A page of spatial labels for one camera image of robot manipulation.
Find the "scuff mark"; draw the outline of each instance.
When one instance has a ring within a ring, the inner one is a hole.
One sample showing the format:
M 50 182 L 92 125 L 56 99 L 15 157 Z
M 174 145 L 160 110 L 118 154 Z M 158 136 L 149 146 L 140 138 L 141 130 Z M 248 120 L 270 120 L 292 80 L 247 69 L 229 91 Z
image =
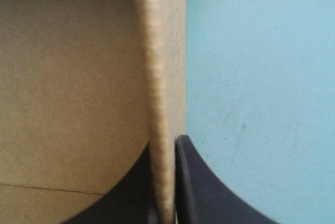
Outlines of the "scuff mark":
M 235 156 L 236 156 L 238 150 L 240 149 L 240 144 L 242 142 L 242 137 L 243 137 L 243 133 L 244 133 L 245 129 L 246 129 L 246 125 L 245 125 L 245 123 L 243 123 L 242 126 L 241 126 L 240 134 L 239 134 L 239 136 L 237 138 L 237 141 L 236 141 L 236 145 L 235 145 L 232 157 L 231 157 L 230 162 L 229 162 L 229 167 L 231 167 L 232 163 L 234 162 Z

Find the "crease line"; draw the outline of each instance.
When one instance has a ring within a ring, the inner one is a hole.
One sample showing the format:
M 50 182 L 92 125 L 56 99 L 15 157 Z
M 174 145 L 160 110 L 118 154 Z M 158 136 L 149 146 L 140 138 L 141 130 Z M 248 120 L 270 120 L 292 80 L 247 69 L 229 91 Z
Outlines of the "crease line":
M 80 194 L 91 194 L 91 195 L 100 195 L 100 196 L 104 195 L 102 193 L 89 192 L 89 191 L 76 191 L 76 190 L 67 190 L 67 189 L 60 189 L 60 188 L 27 186 L 27 185 L 19 185 L 19 184 L 15 184 L 15 183 L 6 183 L 6 182 L 0 182 L 0 185 L 16 186 L 16 187 L 31 188 L 31 189 L 40 189 L 40 190 L 49 190 L 49 191 L 59 191 L 59 192 L 67 192 L 67 193 L 80 193 Z

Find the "light blue wall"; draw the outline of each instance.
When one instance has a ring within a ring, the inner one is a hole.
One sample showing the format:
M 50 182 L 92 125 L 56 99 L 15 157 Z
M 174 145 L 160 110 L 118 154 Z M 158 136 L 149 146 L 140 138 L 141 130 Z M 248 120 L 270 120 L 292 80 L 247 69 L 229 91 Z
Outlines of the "light blue wall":
M 284 224 L 335 223 L 335 0 L 187 0 L 187 133 Z

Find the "cardboard box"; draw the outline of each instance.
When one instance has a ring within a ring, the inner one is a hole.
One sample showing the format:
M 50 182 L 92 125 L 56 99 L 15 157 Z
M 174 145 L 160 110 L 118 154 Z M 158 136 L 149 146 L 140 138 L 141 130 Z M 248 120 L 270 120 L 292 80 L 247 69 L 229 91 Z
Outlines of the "cardboard box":
M 185 0 L 0 0 L 0 223 L 59 223 L 151 143 L 173 215 Z

